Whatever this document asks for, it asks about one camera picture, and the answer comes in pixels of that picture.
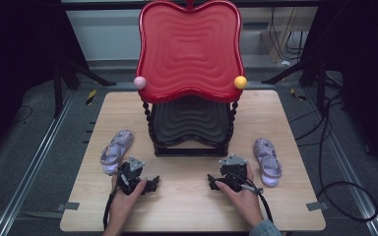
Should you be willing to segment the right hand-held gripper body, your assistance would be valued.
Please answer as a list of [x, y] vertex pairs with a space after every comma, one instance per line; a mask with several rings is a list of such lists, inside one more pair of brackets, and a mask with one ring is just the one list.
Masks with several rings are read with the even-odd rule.
[[220, 160], [223, 182], [234, 192], [240, 192], [247, 180], [247, 160], [232, 154]]

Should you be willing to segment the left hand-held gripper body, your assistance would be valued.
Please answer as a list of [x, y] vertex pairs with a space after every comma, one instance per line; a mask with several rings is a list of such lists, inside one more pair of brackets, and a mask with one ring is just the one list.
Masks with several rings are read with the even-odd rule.
[[[137, 185], [141, 181], [140, 175], [143, 171], [143, 167], [146, 165], [145, 161], [139, 160], [134, 156], [130, 156], [129, 159], [123, 162], [119, 167], [116, 173], [117, 180], [116, 180], [116, 191], [121, 191], [125, 195], [131, 195], [134, 190], [136, 189]], [[120, 175], [125, 174], [129, 186], [125, 186]]]

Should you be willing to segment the purple child sandal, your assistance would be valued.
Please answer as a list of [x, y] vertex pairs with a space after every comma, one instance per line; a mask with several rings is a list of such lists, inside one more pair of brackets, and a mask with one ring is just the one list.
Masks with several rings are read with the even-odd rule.
[[267, 139], [258, 139], [253, 151], [260, 166], [262, 182], [267, 187], [276, 187], [282, 177], [283, 169], [277, 159], [274, 145]]
[[134, 135], [130, 130], [120, 130], [102, 151], [100, 157], [100, 164], [102, 171], [110, 175], [121, 163], [124, 154], [128, 151], [134, 141]]

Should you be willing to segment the red and black two-tier rack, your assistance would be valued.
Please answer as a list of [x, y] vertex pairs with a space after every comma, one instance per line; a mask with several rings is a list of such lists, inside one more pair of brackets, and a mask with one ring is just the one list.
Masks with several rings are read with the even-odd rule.
[[228, 0], [154, 0], [139, 16], [134, 81], [155, 155], [225, 156], [247, 79], [241, 17]]

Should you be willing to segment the person's left hand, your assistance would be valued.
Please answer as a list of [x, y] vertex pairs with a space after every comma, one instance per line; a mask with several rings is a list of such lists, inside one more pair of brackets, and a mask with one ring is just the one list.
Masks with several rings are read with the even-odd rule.
[[141, 180], [132, 194], [126, 195], [122, 191], [115, 193], [109, 210], [108, 226], [121, 231], [130, 217], [134, 205], [145, 190], [147, 179]]

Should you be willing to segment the person's right hand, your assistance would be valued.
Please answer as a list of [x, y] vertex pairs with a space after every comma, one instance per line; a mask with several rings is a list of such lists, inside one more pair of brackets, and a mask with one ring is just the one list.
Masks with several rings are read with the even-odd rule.
[[264, 220], [258, 196], [249, 191], [232, 191], [225, 183], [218, 181], [216, 185], [229, 198], [237, 213], [253, 228]]

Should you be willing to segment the grey tape strip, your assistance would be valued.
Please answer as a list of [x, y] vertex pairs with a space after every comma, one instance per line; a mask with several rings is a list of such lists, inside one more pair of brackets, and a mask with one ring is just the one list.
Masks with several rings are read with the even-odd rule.
[[320, 202], [308, 203], [306, 206], [309, 211], [313, 211], [317, 209], [324, 210], [329, 207], [326, 203], [320, 203]]
[[64, 211], [66, 209], [71, 209], [71, 210], [77, 210], [79, 208], [80, 203], [71, 203], [67, 202], [64, 204], [59, 204], [57, 207], [58, 211]]

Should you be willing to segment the black tripod stand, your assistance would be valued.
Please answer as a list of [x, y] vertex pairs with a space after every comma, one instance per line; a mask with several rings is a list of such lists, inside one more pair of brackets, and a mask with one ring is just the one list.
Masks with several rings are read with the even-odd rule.
[[302, 56], [298, 63], [287, 68], [271, 79], [263, 81], [263, 84], [274, 85], [297, 71], [302, 71], [299, 83], [303, 87], [309, 87], [313, 82], [317, 83], [317, 108], [323, 115], [326, 115], [328, 111], [326, 110], [325, 91], [328, 75], [327, 57], [324, 53], [310, 53]]
[[53, 67], [53, 84], [54, 84], [54, 100], [55, 111], [54, 117], [57, 118], [63, 110], [63, 94], [62, 82], [65, 82], [68, 89], [77, 89], [80, 85], [76, 73], [80, 73], [97, 82], [98, 84], [110, 87], [115, 86], [114, 82], [110, 82], [101, 78], [97, 74], [86, 69], [84, 66], [74, 62], [66, 56], [65, 53], [59, 52], [54, 54], [54, 67]]

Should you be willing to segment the beige cabinet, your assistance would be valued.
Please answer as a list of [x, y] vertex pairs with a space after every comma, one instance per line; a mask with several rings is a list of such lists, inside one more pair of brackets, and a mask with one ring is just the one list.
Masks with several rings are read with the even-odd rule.
[[261, 32], [272, 62], [298, 59], [317, 7], [272, 7], [268, 26]]

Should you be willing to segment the metal floor rail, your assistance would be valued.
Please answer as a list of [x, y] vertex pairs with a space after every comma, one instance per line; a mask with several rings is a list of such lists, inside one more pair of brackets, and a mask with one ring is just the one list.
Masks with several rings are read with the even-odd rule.
[[343, 102], [329, 98], [328, 114], [317, 109], [315, 92], [304, 91], [310, 111], [304, 120], [314, 132], [298, 144], [317, 199], [329, 207], [326, 235], [378, 236], [378, 161], [365, 152]]
[[44, 138], [42, 139], [37, 151], [32, 158], [27, 171], [25, 172], [20, 184], [18, 185], [17, 190], [13, 194], [4, 211], [0, 214], [0, 236], [7, 236], [13, 223], [15, 222], [76, 94], [77, 92], [75, 90], [69, 90], [67, 92], [66, 97], [62, 102], [60, 113], [52, 120], [49, 128], [44, 135]]

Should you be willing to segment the white wall panel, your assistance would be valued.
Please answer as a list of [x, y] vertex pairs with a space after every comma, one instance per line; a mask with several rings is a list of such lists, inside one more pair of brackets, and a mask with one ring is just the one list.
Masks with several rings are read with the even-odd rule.
[[87, 61], [138, 59], [139, 10], [67, 11]]

